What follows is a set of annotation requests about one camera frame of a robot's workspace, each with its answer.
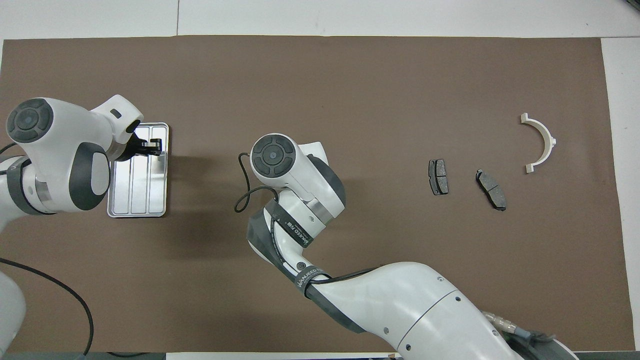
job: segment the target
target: brown work surface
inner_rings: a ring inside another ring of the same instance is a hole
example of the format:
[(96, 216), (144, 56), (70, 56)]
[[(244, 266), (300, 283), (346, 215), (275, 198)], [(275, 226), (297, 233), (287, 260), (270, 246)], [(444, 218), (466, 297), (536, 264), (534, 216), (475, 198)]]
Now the brown work surface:
[[(105, 201), (0, 235), (2, 256), (87, 300), (96, 351), (391, 351), (343, 329), (247, 244), (269, 194), (233, 212), (245, 191), (236, 156), (269, 132), (321, 141), (345, 184), (345, 212), (305, 252), (330, 274), (417, 261), (479, 309), (574, 350), (633, 349), (599, 39), (8, 40), (3, 52), (2, 114), (36, 96), (91, 109), (121, 94), (171, 127), (163, 218), (109, 218)], [(543, 141), (523, 112), (558, 142), (532, 174)], [(438, 158), (449, 195), (429, 188)], [(502, 186), (505, 212), (476, 184), (479, 168)], [(69, 294), (0, 267), (28, 303), (12, 351), (84, 347)]]

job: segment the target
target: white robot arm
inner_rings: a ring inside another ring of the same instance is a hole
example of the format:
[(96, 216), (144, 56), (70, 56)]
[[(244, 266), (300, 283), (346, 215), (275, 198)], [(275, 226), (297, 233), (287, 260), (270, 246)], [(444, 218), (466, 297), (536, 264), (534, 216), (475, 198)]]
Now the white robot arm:
[[(97, 206), (109, 188), (109, 161), (160, 153), (159, 140), (147, 142), (135, 135), (143, 119), (120, 95), (91, 111), (46, 97), (18, 105), (9, 114), (6, 130), (26, 155), (0, 154), (0, 232), (9, 221), (24, 215)], [(24, 314), (22, 292), (0, 272), (0, 357)]]
[(268, 134), (249, 156), (260, 181), (283, 189), (249, 220), (251, 247), (347, 329), (383, 338), (407, 360), (577, 359), (555, 340), (534, 348), (530, 333), (499, 327), (528, 337), (509, 334), (510, 346), (494, 326), (501, 318), (490, 322), (460, 290), (423, 264), (394, 263), (330, 278), (302, 256), (346, 205), (344, 187), (322, 145), (298, 145), (288, 136)]

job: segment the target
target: white curved part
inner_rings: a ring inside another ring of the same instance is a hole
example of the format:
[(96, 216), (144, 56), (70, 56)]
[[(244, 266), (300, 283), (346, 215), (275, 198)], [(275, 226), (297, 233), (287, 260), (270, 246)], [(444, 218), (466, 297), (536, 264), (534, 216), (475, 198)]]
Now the white curved part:
[(522, 360), (480, 310), (427, 265), (393, 263), (314, 287), (405, 360)]
[(533, 167), (537, 167), (538, 165), (545, 162), (545, 160), (551, 155), (551, 149), (556, 146), (556, 139), (551, 136), (549, 129), (544, 126), (540, 121), (530, 119), (528, 113), (524, 113), (520, 116), (520, 122), (522, 124), (527, 124), (535, 127), (542, 134), (542, 138), (545, 140), (545, 150), (535, 163), (526, 164), (525, 168), (527, 169), (527, 174), (533, 172)]
[(26, 303), (20, 288), (0, 272), (0, 358), (22, 325)]
[(325, 164), (329, 165), (329, 161), (326, 159), (326, 153), (324, 152), (324, 147), (320, 142), (304, 143), (298, 146), (300, 147), (300, 150), (302, 150), (303, 154), (313, 155), (324, 161)]
[(127, 128), (137, 120), (145, 120), (140, 110), (122, 95), (114, 95), (109, 100), (91, 111), (106, 117), (113, 130), (113, 139), (120, 144), (126, 144), (131, 138)]

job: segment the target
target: silver tray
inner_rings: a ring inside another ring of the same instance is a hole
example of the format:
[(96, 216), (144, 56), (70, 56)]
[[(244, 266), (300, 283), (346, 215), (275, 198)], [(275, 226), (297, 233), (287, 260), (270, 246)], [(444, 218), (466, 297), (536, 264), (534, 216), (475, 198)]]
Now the silver tray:
[(113, 218), (161, 217), (166, 211), (169, 126), (164, 122), (142, 123), (136, 135), (144, 140), (162, 139), (162, 153), (111, 162), (107, 214)]

